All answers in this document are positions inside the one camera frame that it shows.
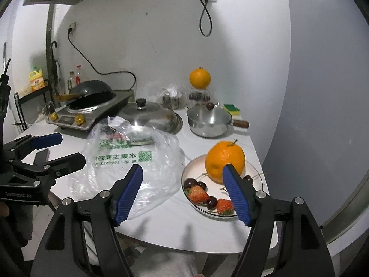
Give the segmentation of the green yellow sponge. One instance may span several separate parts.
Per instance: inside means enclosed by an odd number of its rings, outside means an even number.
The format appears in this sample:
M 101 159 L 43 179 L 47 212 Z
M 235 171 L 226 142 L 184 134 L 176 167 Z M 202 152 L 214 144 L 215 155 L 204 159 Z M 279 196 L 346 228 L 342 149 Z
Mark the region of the green yellow sponge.
M 233 104 L 224 104 L 223 109 L 229 112 L 232 116 L 240 115 L 240 110 Z

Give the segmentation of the steel cups in plastic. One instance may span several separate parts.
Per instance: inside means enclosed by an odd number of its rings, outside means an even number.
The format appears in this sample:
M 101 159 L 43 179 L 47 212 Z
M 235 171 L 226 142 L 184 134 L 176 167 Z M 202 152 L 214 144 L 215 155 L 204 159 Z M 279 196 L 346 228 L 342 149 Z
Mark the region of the steel cups in plastic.
M 175 110 L 181 106 L 183 90 L 176 84 L 149 83 L 146 87 L 148 99 L 165 108 Z

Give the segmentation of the large orange on plate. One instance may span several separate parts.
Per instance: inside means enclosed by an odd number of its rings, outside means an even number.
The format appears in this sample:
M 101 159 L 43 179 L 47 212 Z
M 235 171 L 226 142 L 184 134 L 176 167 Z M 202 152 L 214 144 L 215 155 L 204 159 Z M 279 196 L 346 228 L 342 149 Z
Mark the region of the large orange on plate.
M 244 171 L 246 156 L 237 141 L 220 141 L 207 153 L 205 169 L 214 182 L 223 184 L 223 168 L 227 164 L 232 164 L 239 175 Z

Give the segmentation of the strawberry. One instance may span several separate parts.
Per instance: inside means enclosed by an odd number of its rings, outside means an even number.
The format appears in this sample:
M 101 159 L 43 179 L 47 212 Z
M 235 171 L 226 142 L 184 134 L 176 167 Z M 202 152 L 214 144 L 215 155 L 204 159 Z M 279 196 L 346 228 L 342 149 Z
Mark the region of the strawberry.
M 216 212 L 221 216 L 234 215 L 235 209 L 233 203 L 228 199 L 218 199 Z
M 184 192 L 187 198 L 197 205 L 206 204 L 209 200 L 209 195 L 200 185 L 194 185 L 189 189 L 185 189 Z

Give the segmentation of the red capped sauce bottle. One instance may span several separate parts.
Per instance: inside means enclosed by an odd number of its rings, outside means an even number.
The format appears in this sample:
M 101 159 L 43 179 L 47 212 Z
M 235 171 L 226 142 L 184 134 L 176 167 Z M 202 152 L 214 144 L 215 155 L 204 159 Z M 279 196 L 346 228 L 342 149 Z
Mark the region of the red capped sauce bottle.
M 81 65 L 77 65 L 74 77 L 76 85 L 79 85 L 82 82 L 81 72 L 82 72 Z

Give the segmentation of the silver induction cooker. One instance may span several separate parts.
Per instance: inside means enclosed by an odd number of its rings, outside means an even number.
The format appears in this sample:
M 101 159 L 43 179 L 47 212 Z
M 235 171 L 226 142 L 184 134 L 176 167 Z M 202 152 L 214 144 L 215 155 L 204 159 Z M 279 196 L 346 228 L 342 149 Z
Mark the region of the silver induction cooker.
M 133 91 L 116 90 L 92 94 L 69 102 L 55 111 L 49 111 L 48 124 L 63 129 L 89 131 L 96 123 L 107 116 L 114 116 L 133 97 Z

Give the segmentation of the yellow oil bottle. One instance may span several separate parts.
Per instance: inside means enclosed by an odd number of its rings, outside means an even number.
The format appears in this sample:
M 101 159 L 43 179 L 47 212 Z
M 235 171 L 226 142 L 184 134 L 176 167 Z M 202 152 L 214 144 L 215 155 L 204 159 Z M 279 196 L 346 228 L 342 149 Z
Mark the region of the yellow oil bottle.
M 32 92 L 45 87 L 43 72 L 40 66 L 35 66 L 32 68 L 31 72 L 29 73 L 29 82 Z

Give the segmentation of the dark capped bottle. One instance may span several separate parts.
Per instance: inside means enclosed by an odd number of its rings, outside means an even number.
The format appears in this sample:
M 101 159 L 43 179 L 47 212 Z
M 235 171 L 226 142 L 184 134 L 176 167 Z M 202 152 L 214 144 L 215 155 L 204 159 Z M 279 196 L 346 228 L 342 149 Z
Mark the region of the dark capped bottle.
M 76 83 L 75 83 L 74 71 L 70 71 L 69 72 L 69 78 L 67 80 L 68 91 L 71 91 L 73 89 L 73 87 L 75 87 L 75 85 L 76 85 Z

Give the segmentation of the steel dome lid black knob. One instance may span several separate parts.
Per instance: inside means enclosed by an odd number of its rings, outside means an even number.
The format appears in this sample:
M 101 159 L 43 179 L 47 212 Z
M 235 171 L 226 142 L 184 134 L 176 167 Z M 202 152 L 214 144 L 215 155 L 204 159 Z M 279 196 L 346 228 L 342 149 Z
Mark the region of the steel dome lid black knob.
M 178 133 L 183 126 L 183 120 L 173 110 L 143 98 L 129 102 L 119 110 L 118 116 L 133 126 L 150 127 L 170 134 Z

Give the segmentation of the orange on cherry box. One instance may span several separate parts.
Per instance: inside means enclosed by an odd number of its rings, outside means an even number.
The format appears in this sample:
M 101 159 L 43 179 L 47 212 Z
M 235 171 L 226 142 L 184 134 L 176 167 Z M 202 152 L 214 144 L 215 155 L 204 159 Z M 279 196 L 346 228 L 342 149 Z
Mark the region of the orange on cherry box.
M 198 68 L 190 73 L 189 81 L 196 89 L 206 89 L 211 83 L 211 75 L 204 68 Z

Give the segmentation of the dark cherry small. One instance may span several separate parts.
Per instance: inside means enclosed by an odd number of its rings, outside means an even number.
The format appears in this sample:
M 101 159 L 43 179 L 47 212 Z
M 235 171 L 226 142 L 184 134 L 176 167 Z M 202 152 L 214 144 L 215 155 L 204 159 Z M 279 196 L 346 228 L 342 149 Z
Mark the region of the dark cherry small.
M 251 184 L 254 183 L 253 178 L 250 175 L 246 175 L 243 179 L 249 181 Z

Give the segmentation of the white plate black rim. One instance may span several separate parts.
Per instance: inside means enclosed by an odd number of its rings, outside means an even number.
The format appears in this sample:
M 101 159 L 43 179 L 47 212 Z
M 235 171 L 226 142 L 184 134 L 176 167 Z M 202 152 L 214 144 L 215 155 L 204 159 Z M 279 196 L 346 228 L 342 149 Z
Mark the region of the white plate black rim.
M 183 174 L 181 176 L 181 188 L 185 194 L 185 188 L 183 187 L 183 183 L 188 178 L 194 178 L 197 180 L 197 182 L 202 181 L 207 185 L 206 192 L 209 196 L 216 197 L 218 199 L 228 199 L 230 200 L 229 194 L 223 184 L 219 184 L 214 182 L 209 178 L 209 176 L 206 173 L 205 169 L 205 159 L 206 155 L 201 155 L 197 158 L 194 158 L 190 161 L 190 163 L 185 167 Z M 251 164 L 250 162 L 246 161 L 246 165 L 244 167 L 244 171 L 242 174 L 242 178 L 244 178 L 246 175 L 250 175 L 253 178 L 253 187 L 257 191 L 266 190 L 266 182 L 264 180 L 264 174 L 259 173 L 257 169 Z M 231 216 L 221 216 L 216 212 L 216 209 L 214 210 L 208 210 L 206 207 L 206 204 L 203 205 L 197 205 L 192 203 L 188 198 L 187 200 L 190 202 L 192 207 L 196 209 L 199 213 L 209 217 L 209 218 L 216 218 L 219 220 L 230 220 L 237 218 L 236 212 L 234 215 Z

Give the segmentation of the dark cherry top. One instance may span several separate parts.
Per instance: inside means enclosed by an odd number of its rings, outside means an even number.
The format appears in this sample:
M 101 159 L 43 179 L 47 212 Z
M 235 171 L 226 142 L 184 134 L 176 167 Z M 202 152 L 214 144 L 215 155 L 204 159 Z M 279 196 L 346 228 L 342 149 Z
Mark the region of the dark cherry top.
M 199 181 L 199 182 L 198 182 L 198 185 L 199 185 L 199 186 L 201 186 L 201 188 L 202 188 L 204 191 L 206 191 L 206 189 L 207 189 L 207 185 L 206 185 L 204 182 Z

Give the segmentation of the clear box of cherries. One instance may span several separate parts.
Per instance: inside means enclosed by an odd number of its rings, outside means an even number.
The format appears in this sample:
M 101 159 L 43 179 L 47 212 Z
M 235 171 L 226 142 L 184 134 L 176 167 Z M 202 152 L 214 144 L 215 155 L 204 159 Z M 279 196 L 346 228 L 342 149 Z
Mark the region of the clear box of cherries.
M 211 94 L 205 89 L 192 89 L 186 94 L 186 105 L 190 109 L 194 106 L 206 105 L 211 101 Z

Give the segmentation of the clear plastic bag green print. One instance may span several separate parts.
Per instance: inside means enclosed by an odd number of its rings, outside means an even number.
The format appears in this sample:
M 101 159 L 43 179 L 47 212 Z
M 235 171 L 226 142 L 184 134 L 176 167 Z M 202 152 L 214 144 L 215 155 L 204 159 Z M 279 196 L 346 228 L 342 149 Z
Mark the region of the clear plastic bag green print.
M 151 211 L 179 190 L 184 156 L 173 134 L 107 117 L 92 128 L 82 154 L 85 167 L 68 178 L 69 190 L 78 200 L 110 189 L 134 164 L 142 167 L 143 182 L 129 218 Z

